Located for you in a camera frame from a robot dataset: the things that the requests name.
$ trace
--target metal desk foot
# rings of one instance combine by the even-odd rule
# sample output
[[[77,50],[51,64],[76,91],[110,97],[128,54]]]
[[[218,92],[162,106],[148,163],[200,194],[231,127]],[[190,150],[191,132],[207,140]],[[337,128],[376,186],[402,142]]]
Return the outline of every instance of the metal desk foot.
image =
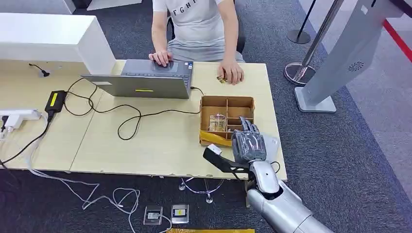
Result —
[[[205,182],[206,191],[198,191],[198,190],[194,190],[194,189],[190,188],[190,187],[188,186],[188,184],[187,184],[187,182],[189,182],[189,181],[191,181],[191,180],[193,180],[193,179],[194,179],[194,177],[189,178],[189,179],[187,179],[187,180],[184,180],[184,179],[182,178],[182,182],[181,182],[180,185],[179,185],[179,190],[180,190],[180,191],[183,191],[183,190],[185,190],[186,188],[188,188],[188,190],[190,190],[192,193],[206,194],[206,202],[209,203],[209,204],[213,202],[213,197],[212,197],[211,193],[213,193],[214,191],[218,190],[218,189],[220,188],[220,186],[222,186],[223,181],[224,181],[224,180],[221,180],[215,189],[210,190],[210,189],[209,189],[209,184],[208,184],[208,182],[207,182],[207,179],[203,179],[204,182]]]

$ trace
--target robotic hand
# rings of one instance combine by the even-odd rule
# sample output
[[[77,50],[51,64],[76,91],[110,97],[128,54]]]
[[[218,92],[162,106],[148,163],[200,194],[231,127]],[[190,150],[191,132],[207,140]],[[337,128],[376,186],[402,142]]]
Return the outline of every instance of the robotic hand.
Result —
[[[276,176],[266,161],[267,148],[273,148],[268,136],[257,127],[240,118],[243,131],[234,131],[232,150],[235,162],[221,157],[222,151],[209,145],[203,157],[222,172],[247,173],[249,176],[247,200],[254,210],[265,218],[277,233],[333,233],[313,217],[302,200]]]

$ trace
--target red rope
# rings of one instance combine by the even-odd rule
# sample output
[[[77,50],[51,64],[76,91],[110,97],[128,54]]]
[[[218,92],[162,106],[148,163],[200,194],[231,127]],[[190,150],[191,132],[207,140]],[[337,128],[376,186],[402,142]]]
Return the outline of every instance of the red rope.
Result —
[[[388,20],[385,19],[385,21],[383,22],[383,26],[388,31],[389,35],[391,35],[394,41],[398,44],[398,46],[403,51],[403,53],[407,56],[407,58],[409,58],[409,60],[412,62],[412,50],[408,47],[405,41],[402,40],[402,38],[395,31],[395,29],[388,22]]]

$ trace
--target metal stand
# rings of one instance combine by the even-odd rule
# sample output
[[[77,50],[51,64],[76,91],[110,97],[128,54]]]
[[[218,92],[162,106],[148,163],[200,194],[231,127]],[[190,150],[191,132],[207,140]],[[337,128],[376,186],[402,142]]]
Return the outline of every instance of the metal stand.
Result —
[[[386,18],[402,17],[405,7],[394,2],[379,0],[371,4],[371,0],[358,0],[345,29],[315,76],[305,87],[295,88],[302,112],[336,112],[330,96],[371,65]],[[341,3],[342,0],[333,2],[323,28],[332,22]]]
[[[308,53],[303,59],[303,62],[294,62],[286,65],[284,75],[290,82],[296,85],[305,85],[315,75],[316,70],[309,66],[309,62],[315,54],[316,48],[318,48],[318,45],[322,42],[323,37],[329,29],[329,26],[331,25],[337,12],[339,11],[339,8],[341,7],[342,3],[343,0],[334,0],[329,12],[327,13],[319,29],[319,32],[316,34],[316,37],[309,48]]]
[[[206,179],[203,179],[205,181],[205,187],[206,187],[206,191],[197,191],[197,190],[193,190],[192,188],[190,188],[187,184],[187,182],[193,180],[194,177],[187,179],[186,181],[182,178],[182,182],[179,185],[179,190],[183,191],[186,188],[188,188],[188,190],[190,190],[192,193],[197,193],[197,194],[206,194],[206,202],[211,204],[213,202],[213,197],[211,196],[211,193],[213,193],[214,191],[218,190],[220,188],[220,186],[222,186],[223,181],[221,180],[218,184],[218,186],[215,189],[209,190],[209,184],[207,183]]]
[[[316,0],[313,0],[312,5],[309,8],[308,14],[306,15],[305,20],[303,21],[300,30],[291,30],[288,32],[288,39],[296,44],[306,44],[310,41],[310,35],[307,32],[303,31],[303,28],[306,25],[306,21],[309,18],[310,13],[312,12],[313,6],[315,5]]]

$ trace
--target white wall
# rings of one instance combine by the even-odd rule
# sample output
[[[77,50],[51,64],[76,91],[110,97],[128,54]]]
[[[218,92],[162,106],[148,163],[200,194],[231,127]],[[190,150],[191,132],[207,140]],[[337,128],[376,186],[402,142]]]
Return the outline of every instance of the white wall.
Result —
[[[72,0],[0,0],[0,13],[35,13],[71,15]]]

